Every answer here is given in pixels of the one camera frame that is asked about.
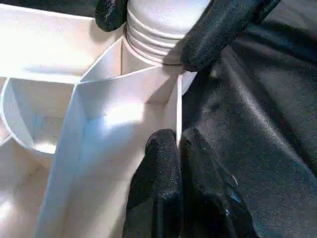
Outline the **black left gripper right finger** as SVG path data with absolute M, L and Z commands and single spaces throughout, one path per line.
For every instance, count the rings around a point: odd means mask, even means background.
M 195 128 L 180 142 L 185 238 L 255 238 L 237 182 Z

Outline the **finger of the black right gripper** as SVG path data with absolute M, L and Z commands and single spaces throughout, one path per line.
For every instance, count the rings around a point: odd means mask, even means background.
M 100 0 L 95 10 L 95 22 L 105 31 L 118 29 L 127 19 L 128 0 Z
M 260 24 L 278 0 L 214 0 L 185 35 L 180 62 L 198 72 L 213 64 L 221 51 L 250 24 Z

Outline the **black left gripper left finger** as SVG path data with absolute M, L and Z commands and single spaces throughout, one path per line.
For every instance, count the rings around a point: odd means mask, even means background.
M 124 238 L 177 238 L 181 229 L 180 161 L 172 129 L 148 139 L 129 188 Z

